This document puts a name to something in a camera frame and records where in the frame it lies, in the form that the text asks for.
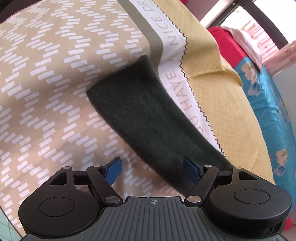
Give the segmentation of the dark green knit sweater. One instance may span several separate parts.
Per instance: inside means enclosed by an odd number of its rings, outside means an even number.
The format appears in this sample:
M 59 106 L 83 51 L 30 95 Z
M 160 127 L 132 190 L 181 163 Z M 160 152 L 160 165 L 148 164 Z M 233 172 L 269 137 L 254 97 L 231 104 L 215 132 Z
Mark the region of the dark green knit sweater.
M 87 97 L 134 152 L 182 195 L 195 185 L 184 172 L 185 158 L 221 171 L 233 169 L 171 99 L 147 56 L 99 80 Z

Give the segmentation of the blue floral quilt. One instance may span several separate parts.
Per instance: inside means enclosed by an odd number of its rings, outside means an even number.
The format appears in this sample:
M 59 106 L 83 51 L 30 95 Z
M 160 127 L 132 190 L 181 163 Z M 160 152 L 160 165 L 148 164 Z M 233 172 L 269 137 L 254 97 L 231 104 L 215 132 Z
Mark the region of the blue floral quilt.
M 295 199 L 295 136 L 280 92 L 265 67 L 259 72 L 249 57 L 243 58 L 234 70 L 259 122 L 274 181 Z

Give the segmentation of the red blanket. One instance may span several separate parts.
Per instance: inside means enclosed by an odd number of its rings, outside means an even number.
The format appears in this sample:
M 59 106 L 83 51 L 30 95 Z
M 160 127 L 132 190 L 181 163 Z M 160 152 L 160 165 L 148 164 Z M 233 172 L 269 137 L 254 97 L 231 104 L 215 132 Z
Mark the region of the red blanket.
M 216 40 L 222 57 L 235 68 L 239 62 L 247 57 L 246 52 L 233 39 L 232 35 L 222 27 L 207 29 Z

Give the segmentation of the beige patterned bed sheet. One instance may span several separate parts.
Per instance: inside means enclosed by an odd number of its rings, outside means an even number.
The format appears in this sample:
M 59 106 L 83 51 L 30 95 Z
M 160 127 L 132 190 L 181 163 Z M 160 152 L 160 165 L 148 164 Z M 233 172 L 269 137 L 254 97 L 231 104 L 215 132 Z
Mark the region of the beige patterned bed sheet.
M 21 203 L 63 166 L 121 157 L 122 197 L 176 196 L 105 122 L 86 92 L 149 56 L 167 92 L 234 165 L 273 181 L 237 73 L 179 1 L 39 1 L 1 24 L 1 213 L 19 236 Z

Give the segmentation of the black window frame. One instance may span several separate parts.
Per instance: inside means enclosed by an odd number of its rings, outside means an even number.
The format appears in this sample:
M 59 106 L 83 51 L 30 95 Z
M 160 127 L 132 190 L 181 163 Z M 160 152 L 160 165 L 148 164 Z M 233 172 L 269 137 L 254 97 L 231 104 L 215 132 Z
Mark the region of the black window frame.
M 287 39 L 284 37 L 281 31 L 272 22 L 272 20 L 262 10 L 260 10 L 258 6 L 255 5 L 254 1 L 233 1 L 225 10 L 225 12 L 228 14 L 227 16 L 233 13 L 239 6 L 247 11 L 253 17 L 253 19 L 259 23 L 259 25 L 264 29 L 270 39 L 272 39 L 278 49 L 281 49 L 288 44 Z

